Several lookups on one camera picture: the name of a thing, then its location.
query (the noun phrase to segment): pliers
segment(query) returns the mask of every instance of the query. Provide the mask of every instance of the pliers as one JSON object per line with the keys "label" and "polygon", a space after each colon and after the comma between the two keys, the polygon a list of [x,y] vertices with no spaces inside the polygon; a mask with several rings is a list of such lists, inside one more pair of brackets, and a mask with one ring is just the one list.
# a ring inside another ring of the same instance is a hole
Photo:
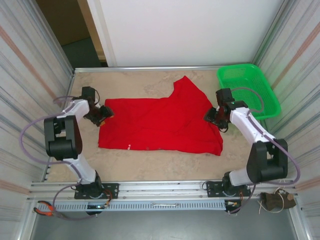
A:
{"label": "pliers", "polygon": [[33,211],[39,215],[42,215],[42,216],[48,216],[48,217],[52,217],[52,216],[55,216],[55,217],[63,217],[65,218],[65,216],[58,212],[58,211],[54,211],[54,207],[51,205],[50,202],[47,202],[47,201],[42,201],[42,200],[39,200],[38,201],[38,204],[44,204],[46,205],[50,211],[40,211],[38,208],[34,207],[33,208]]}

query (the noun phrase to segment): green plastic basket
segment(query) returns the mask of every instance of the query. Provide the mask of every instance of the green plastic basket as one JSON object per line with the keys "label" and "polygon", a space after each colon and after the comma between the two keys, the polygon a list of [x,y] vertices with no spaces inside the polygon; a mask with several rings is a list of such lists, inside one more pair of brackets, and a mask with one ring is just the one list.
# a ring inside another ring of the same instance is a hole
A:
{"label": "green plastic basket", "polygon": [[[261,113],[253,112],[257,120],[273,118],[281,112],[279,101],[267,82],[264,74],[256,65],[237,64],[223,66],[216,73],[221,88],[235,89],[247,87],[256,91],[264,102],[264,110]],[[232,92],[236,101],[243,100],[250,109],[261,109],[259,98],[251,91],[241,89]]]}

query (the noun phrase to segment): corrugated metal wall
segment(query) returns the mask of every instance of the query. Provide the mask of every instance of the corrugated metal wall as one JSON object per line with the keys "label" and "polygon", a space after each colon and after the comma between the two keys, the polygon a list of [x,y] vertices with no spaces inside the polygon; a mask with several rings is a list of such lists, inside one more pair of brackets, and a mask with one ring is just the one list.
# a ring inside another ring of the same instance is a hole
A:
{"label": "corrugated metal wall", "polygon": [[259,64],[282,108],[266,124],[300,164],[296,187],[320,239],[320,1],[297,1],[289,14]]}
{"label": "corrugated metal wall", "polygon": [[[41,181],[45,166],[19,148],[21,129],[56,113],[52,100],[68,91],[69,62],[56,45],[33,1],[0,1],[0,239],[14,236],[31,181]],[[43,125],[24,138],[28,150],[47,161]]]}

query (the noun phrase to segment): brown cloth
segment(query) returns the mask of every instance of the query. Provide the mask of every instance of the brown cloth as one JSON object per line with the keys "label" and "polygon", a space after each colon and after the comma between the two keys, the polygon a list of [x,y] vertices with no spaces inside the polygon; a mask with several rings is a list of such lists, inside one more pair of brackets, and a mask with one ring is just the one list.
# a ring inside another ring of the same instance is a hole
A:
{"label": "brown cloth", "polygon": [[276,207],[290,209],[297,205],[294,196],[283,189],[278,189],[275,193],[262,192],[260,197],[268,211]]}

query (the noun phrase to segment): beige floor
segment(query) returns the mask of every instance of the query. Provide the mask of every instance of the beige floor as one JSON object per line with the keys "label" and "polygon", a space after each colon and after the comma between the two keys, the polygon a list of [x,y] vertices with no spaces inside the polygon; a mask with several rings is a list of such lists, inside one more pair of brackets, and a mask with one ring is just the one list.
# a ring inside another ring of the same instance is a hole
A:
{"label": "beige floor", "polygon": [[[184,75],[202,90],[214,106],[219,89],[216,71],[135,71],[77,73],[71,94],[79,96],[83,86],[98,90],[100,103],[106,98],[162,98],[173,91],[173,82]],[[98,148],[99,128],[82,120],[79,128],[83,153],[98,171],[102,181],[169,181],[220,179],[225,172],[240,169],[247,163],[250,146],[242,134],[230,126],[222,133],[221,156],[179,151],[134,151]],[[50,169],[48,181],[75,181],[64,165]]]}

